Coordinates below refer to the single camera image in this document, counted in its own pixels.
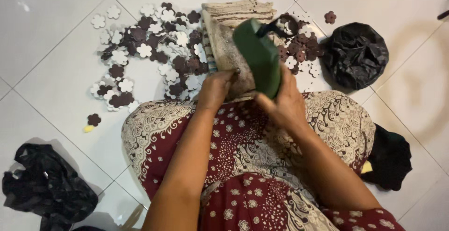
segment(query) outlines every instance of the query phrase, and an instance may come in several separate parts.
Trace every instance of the flower-shaped foam cutout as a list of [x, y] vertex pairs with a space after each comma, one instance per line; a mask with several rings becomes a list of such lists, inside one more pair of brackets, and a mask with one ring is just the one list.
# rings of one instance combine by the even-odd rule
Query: flower-shaped foam cutout
[[173, 67], [171, 65], [169, 65], [168, 63], [166, 64], [161, 64], [158, 67], [159, 72], [161, 73], [161, 75], [165, 76], [167, 74], [168, 71], [170, 71], [171, 69], [173, 69]]
[[98, 29], [98, 28], [104, 27], [106, 25], [105, 21], [106, 21], [106, 18], [104, 16], [96, 14], [93, 16], [93, 19], [90, 21], [90, 23], [93, 24], [94, 28]]
[[127, 79], [123, 79], [123, 81], [119, 83], [119, 87], [120, 87], [120, 90], [122, 93], [131, 92], [133, 86], [134, 86], [134, 83]]
[[112, 57], [111, 60], [114, 62], [117, 62], [118, 64], [126, 64], [126, 61], [128, 58], [126, 57], [126, 54], [124, 51], [118, 51], [114, 50], [112, 51]]
[[145, 17], [154, 15], [154, 5], [153, 4], [144, 4], [141, 8], [141, 14], [143, 14]]
[[298, 63], [298, 71], [306, 72], [308, 69], [307, 62]]
[[204, 50], [201, 51], [201, 53], [198, 55], [198, 57], [199, 57], [200, 62], [207, 62], [206, 52]]
[[107, 48], [109, 48], [109, 45], [107, 45], [107, 44], [100, 44], [100, 45], [98, 45], [97, 51], [98, 52], [103, 52]]
[[284, 32], [287, 33], [288, 35], [293, 35], [293, 33], [291, 32], [291, 30], [288, 27], [288, 22], [284, 23]]
[[177, 77], [179, 77], [179, 73], [177, 73], [173, 68], [165, 73], [165, 80], [167, 81], [175, 81]]
[[298, 62], [293, 58], [293, 56], [289, 56], [285, 64], [289, 69], [293, 69]]
[[150, 25], [149, 25], [149, 28], [148, 28], [148, 31], [150, 31], [150, 32], [152, 32], [152, 33], [154, 33], [154, 34], [157, 34], [157, 33], [159, 33], [160, 31], [162, 31], [162, 26], [161, 26], [160, 23], [150, 24]]
[[310, 25], [305, 25], [299, 31], [300, 34], [305, 34], [307, 38], [310, 38], [312, 32], [313, 29], [310, 27]]
[[100, 33], [100, 42], [102, 44], [108, 44], [110, 40], [111, 40], [111, 36], [110, 36], [109, 32], [106, 29], [104, 29]]
[[123, 35], [120, 33], [120, 31], [116, 30], [116, 31], [114, 31], [114, 35], [112, 36], [111, 42], [113, 44], [119, 44], [122, 38], [123, 38]]
[[188, 76], [188, 79], [185, 81], [187, 88], [189, 90], [195, 90], [199, 87], [198, 77], [195, 75]]
[[195, 55], [199, 55], [203, 51], [203, 45], [201, 43], [194, 45]]
[[177, 32], [176, 33], [176, 43], [179, 46], [183, 46], [183, 47], [187, 46], [187, 43], [188, 43], [187, 34], [185, 32]]
[[151, 50], [151, 46], [144, 43], [142, 43], [140, 47], [137, 48], [138, 53], [143, 58], [151, 56]]
[[109, 101], [113, 95], [119, 96], [120, 94], [118, 92], [115, 92], [113, 90], [109, 90], [105, 95], [103, 95], [103, 98], [107, 101]]
[[176, 20], [175, 11], [173, 10], [163, 10], [161, 15], [161, 20], [165, 22], [171, 22]]
[[317, 64], [312, 64], [309, 73], [312, 77], [316, 78], [320, 74], [321, 68]]
[[98, 116], [98, 114], [91, 114], [87, 116], [87, 125], [92, 125], [96, 127], [100, 122], [101, 118]]
[[112, 5], [110, 8], [108, 8], [107, 12], [109, 19], [118, 19], [120, 17], [121, 10], [116, 5]]
[[176, 96], [171, 95], [171, 94], [170, 94], [170, 91], [166, 91], [166, 92], [165, 92], [165, 95], [167, 95], [167, 97], [170, 97], [171, 99], [176, 99]]
[[100, 90], [101, 85], [105, 85], [105, 82], [104, 81], [95, 82], [95, 83], [93, 83], [92, 87], [90, 88], [90, 93], [92, 93], [92, 95], [94, 97], [100, 97], [98, 95], [98, 91]]
[[182, 93], [179, 95], [180, 100], [185, 100], [188, 97], [188, 89], [182, 91]]
[[161, 18], [161, 16], [162, 16], [162, 11], [163, 10], [165, 10], [165, 7], [158, 7], [157, 9], [156, 9], [156, 11], [154, 12], [154, 16], [157, 18], [157, 19], [160, 19]]
[[128, 112], [130, 112], [130, 113], [134, 112], [138, 106], [139, 106], [139, 102], [137, 100], [134, 100], [132, 103], [129, 103]]

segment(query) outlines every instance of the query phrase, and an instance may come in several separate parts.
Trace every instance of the white foam flower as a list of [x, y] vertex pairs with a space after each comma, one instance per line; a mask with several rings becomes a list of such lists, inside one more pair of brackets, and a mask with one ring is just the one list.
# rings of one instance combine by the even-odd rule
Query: white foam flower
[[134, 112], [138, 106], [139, 106], [139, 102], [137, 100], [133, 101], [132, 103], [129, 103], [128, 104], [128, 112], [130, 112], [130, 113]]
[[113, 44], [119, 44], [122, 38], [123, 38], [123, 35], [120, 33], [120, 31], [116, 30], [116, 31], [114, 31], [114, 35], [112, 36], [111, 42]]
[[148, 28], [148, 31], [150, 31], [150, 32], [152, 32], [152, 33], [154, 33], [154, 34], [157, 34], [157, 33], [159, 33], [160, 31], [162, 31], [162, 26], [161, 26], [160, 23], [150, 24], [150, 25], [149, 25], [149, 28]]
[[194, 45], [195, 55], [199, 55], [201, 51], [204, 50], [203, 45], [201, 43]]
[[176, 38], [177, 38], [176, 43], [179, 46], [183, 46], [183, 47], [187, 46], [188, 37], [187, 37], [187, 34], [185, 32], [177, 32], [176, 33]]
[[151, 46], [142, 43], [140, 45], [140, 47], [137, 47], [137, 51], [140, 54], [141, 57], [145, 58], [145, 57], [149, 57], [151, 56]]
[[108, 44], [111, 40], [111, 36], [109, 32], [106, 29], [103, 29], [103, 31], [100, 33], [100, 42], [102, 44]]
[[293, 58], [293, 56], [289, 56], [285, 61], [285, 64], [289, 69], [293, 69], [298, 62]]
[[125, 64], [128, 58], [124, 51], [114, 50], [112, 51], [111, 60], [117, 62], [118, 64]]
[[154, 15], [154, 5], [153, 4], [144, 4], [141, 8], [141, 14], [143, 14], [145, 17]]
[[96, 14], [96, 15], [93, 16], [93, 18], [90, 21], [90, 23], [93, 24], [94, 28], [98, 29], [98, 28], [104, 27], [106, 25], [105, 21], [106, 21], [106, 18], [104, 16]]
[[188, 79], [185, 81], [185, 84], [187, 85], [187, 88], [189, 90], [195, 90], [199, 86], [198, 77], [195, 75], [188, 76]]
[[300, 29], [298, 33], [305, 34], [307, 38], [310, 38], [312, 32], [313, 29], [311, 28], [311, 25], [305, 25]]
[[166, 72], [166, 74], [165, 74], [165, 79], [167, 81], [175, 81], [176, 78], [178, 78], [178, 77], [179, 77], [179, 73], [177, 73], [176, 70], [173, 68], [168, 70], [168, 72]]
[[100, 45], [98, 45], [97, 51], [103, 52], [107, 48], [109, 48], [109, 45], [107, 45], [107, 44], [100, 44]]
[[173, 10], [163, 10], [161, 15], [161, 20], [165, 22], [175, 21], [175, 11]]
[[123, 81], [119, 83], [119, 87], [120, 87], [120, 90], [122, 93], [131, 92], [133, 86], [134, 86], [134, 83], [127, 79], [123, 79]]
[[112, 19], [112, 18], [118, 19], [120, 16], [121, 10], [116, 5], [112, 5], [110, 8], [108, 8], [107, 12], [108, 12], [109, 19]]
[[173, 69], [173, 67], [171, 67], [168, 63], [165, 64], [161, 64], [158, 67], [159, 72], [161, 73], [161, 75], [166, 75], [168, 71], [170, 71], [171, 69]]

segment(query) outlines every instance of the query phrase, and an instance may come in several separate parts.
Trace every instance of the paisley pattern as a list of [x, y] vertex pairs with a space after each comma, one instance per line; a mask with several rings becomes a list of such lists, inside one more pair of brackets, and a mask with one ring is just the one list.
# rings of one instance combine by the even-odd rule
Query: paisley pattern
[[[338, 91], [303, 96], [309, 125], [358, 173], [373, 146], [375, 125], [368, 113]], [[123, 145], [150, 199], [194, 110], [192, 102], [147, 102], [123, 125]], [[318, 210], [313, 192], [292, 173], [302, 165], [292, 138], [274, 126], [254, 101], [224, 104], [213, 123], [201, 197], [202, 229], [223, 221], [226, 225], [220, 229], [224, 230], [264, 230], [265, 223], [274, 230], [337, 230]], [[209, 222], [211, 212], [220, 216], [220, 221], [214, 218]], [[245, 212], [257, 215], [259, 224]]]
[[161, 139], [171, 134], [190, 114], [195, 112], [193, 102], [167, 102], [164, 100], [141, 104], [125, 120], [122, 128], [122, 144], [132, 168], [141, 181], [145, 181], [152, 162], [152, 145], [159, 134]]

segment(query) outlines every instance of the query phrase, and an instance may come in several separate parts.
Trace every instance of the finger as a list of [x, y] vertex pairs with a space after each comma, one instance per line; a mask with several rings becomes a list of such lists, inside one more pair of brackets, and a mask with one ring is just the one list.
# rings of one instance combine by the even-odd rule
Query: finger
[[290, 91], [290, 82], [291, 82], [291, 72], [285, 66], [285, 64], [281, 64], [281, 86], [279, 87], [278, 96], [287, 95]]
[[236, 70], [237, 69], [217, 72], [213, 75], [213, 77], [228, 82], [235, 75]]
[[269, 115], [276, 109], [276, 104], [263, 93], [256, 94], [255, 102]]

